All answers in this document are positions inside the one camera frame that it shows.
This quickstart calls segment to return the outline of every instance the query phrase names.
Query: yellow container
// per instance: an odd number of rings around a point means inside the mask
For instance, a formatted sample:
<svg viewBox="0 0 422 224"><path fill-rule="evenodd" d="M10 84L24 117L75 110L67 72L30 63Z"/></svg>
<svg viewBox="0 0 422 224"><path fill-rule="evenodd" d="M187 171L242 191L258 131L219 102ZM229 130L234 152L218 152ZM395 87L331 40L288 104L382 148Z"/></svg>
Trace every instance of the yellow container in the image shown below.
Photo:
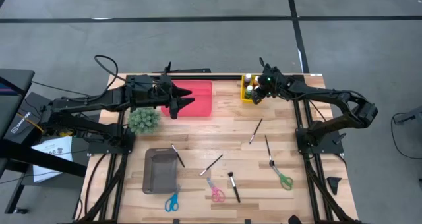
<svg viewBox="0 0 422 224"><path fill-rule="evenodd" d="M249 82L249 85L253 86L253 82L255 80L254 75L251 76L251 81ZM243 85L243 83L245 82L245 75L242 75L242 85L241 85L241 90L240 90L240 99L245 102L245 103L253 103L252 98L251 99L245 99L245 92L246 92L246 86Z"/></svg>

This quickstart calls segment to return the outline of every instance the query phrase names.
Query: white paper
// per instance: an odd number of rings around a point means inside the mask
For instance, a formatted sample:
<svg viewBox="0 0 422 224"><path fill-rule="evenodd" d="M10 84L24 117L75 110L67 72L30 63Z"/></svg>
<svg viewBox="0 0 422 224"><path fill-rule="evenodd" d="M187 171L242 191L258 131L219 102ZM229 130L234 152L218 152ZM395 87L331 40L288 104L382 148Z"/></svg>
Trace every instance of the white paper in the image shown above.
<svg viewBox="0 0 422 224"><path fill-rule="evenodd" d="M70 153L72 150L72 137L70 136L45 141L39 145L32 146L32 149L55 155L68 161L73 161L72 153ZM33 165L32 169L34 171L34 182L42 182L62 173L37 165Z"/></svg>

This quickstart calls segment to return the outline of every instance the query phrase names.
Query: gray plastic tray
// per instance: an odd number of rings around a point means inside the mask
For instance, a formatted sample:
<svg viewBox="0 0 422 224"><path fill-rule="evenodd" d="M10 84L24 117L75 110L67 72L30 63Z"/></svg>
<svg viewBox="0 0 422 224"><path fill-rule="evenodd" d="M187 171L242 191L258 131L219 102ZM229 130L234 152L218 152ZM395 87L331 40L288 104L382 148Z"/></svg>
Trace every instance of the gray plastic tray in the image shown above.
<svg viewBox="0 0 422 224"><path fill-rule="evenodd" d="M145 153L145 194L171 194L176 191L177 154L171 148L150 148Z"/></svg>

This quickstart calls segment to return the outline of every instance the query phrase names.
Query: blue scissors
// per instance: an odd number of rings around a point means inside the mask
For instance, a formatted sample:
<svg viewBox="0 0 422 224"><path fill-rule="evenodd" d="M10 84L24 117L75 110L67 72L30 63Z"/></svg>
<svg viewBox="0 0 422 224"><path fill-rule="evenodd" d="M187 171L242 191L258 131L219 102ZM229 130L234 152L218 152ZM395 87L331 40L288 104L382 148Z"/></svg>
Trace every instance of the blue scissors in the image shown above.
<svg viewBox="0 0 422 224"><path fill-rule="evenodd" d="M167 212L177 211L179 209L179 202L177 201L177 196L179 195L180 184L177 185L176 192L170 197L164 204L164 209Z"/></svg>

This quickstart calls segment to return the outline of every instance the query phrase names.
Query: pink scissors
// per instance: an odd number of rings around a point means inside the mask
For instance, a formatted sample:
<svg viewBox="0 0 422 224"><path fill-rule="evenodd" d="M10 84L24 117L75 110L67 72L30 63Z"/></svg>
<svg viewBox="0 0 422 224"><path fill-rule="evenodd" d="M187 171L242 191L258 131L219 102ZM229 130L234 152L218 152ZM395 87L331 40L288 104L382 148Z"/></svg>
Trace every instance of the pink scissors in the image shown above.
<svg viewBox="0 0 422 224"><path fill-rule="evenodd" d="M224 195L223 191L221 191L219 188L214 186L214 183L212 183L210 177L206 178L206 181L211 187L212 190L212 201L213 202L224 202L226 199L226 196Z"/></svg>

